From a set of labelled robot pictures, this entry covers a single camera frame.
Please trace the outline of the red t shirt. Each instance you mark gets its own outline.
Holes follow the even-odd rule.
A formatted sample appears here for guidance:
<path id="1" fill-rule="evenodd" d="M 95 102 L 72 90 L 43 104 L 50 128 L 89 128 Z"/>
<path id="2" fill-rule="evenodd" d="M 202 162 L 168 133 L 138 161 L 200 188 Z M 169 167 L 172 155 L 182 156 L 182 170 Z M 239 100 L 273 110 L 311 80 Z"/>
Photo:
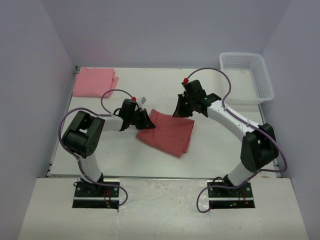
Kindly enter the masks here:
<path id="1" fill-rule="evenodd" d="M 155 109 L 151 110 L 149 118 L 155 128 L 139 131 L 136 135 L 139 141 L 177 158 L 188 151 L 194 120 L 172 117 Z"/>

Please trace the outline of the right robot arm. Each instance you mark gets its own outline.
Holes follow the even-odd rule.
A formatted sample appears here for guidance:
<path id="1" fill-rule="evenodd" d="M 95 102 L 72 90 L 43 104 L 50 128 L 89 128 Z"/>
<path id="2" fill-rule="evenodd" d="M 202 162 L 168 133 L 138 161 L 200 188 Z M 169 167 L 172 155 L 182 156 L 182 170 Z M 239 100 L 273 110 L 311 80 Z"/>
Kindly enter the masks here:
<path id="1" fill-rule="evenodd" d="M 243 185 L 279 156 L 271 125 L 244 120 L 223 98 L 207 94 L 199 80 L 185 78 L 181 84 L 184 92 L 178 95 L 174 118 L 189 118 L 197 112 L 221 124 L 241 142 L 240 163 L 223 178 L 226 188 L 231 190 Z"/>

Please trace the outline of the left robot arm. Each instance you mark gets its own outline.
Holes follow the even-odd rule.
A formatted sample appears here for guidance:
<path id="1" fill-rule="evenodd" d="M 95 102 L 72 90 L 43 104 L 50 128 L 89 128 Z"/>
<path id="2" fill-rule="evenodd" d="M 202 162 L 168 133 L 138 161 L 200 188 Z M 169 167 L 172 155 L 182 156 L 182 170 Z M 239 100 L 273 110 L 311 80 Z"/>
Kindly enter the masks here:
<path id="1" fill-rule="evenodd" d="M 122 106 L 110 114 L 99 114 L 84 107 L 70 110 L 67 115 L 76 113 L 64 133 L 58 129 L 58 138 L 65 151 L 75 157 L 81 179 L 89 184 L 109 187 L 103 183 L 103 173 L 95 157 L 101 134 L 104 132 L 123 132 L 130 126 L 137 130 L 154 129 L 156 126 L 143 108 L 144 97 L 126 98 Z"/>

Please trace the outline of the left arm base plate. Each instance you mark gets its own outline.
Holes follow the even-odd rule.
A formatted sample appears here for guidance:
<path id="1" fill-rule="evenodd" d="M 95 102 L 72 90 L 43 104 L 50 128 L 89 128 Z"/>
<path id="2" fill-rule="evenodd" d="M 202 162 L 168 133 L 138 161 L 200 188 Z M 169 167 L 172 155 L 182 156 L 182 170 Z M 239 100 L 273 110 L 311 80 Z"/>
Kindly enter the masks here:
<path id="1" fill-rule="evenodd" d="M 75 187 L 72 208 L 74 209 L 119 209 L 119 188 L 100 186 L 82 179 Z"/>

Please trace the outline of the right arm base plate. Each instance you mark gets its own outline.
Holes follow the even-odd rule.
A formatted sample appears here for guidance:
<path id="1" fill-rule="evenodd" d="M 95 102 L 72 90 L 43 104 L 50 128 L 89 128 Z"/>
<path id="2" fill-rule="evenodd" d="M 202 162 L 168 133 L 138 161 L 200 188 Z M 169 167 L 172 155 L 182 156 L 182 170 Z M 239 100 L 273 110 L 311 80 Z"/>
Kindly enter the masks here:
<path id="1" fill-rule="evenodd" d="M 255 202 L 251 184 L 247 182 L 238 189 L 224 189 L 223 180 L 207 181 L 208 198 L 211 209 L 254 209 Z"/>

